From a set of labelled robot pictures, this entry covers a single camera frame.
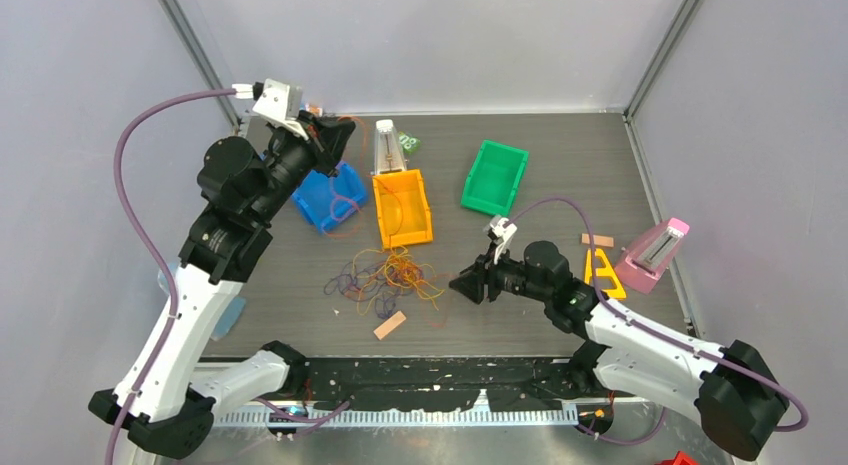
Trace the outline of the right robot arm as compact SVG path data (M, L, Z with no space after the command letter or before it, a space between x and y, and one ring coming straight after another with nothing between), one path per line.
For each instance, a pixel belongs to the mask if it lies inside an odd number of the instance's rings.
M542 303L557 329L584 341L569 361L577 391L648 399L699 425L736 458L756 460L789 408L767 386L775 376L755 347L690 337L597 295L550 241L530 243L520 260L489 249L449 286L476 304L503 292Z

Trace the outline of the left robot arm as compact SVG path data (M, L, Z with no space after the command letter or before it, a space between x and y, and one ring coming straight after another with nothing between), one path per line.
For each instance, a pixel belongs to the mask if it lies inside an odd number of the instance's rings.
M175 270L166 270L166 305L141 354L114 388L93 394L90 411L124 430L144 451L183 459L214 420L269 393L306 389L306 358L279 341L204 382L195 365L226 308L271 243L271 222L310 173L328 177L356 125L300 112L294 130L275 126L264 153L239 136L206 151L197 181L206 207L189 229Z

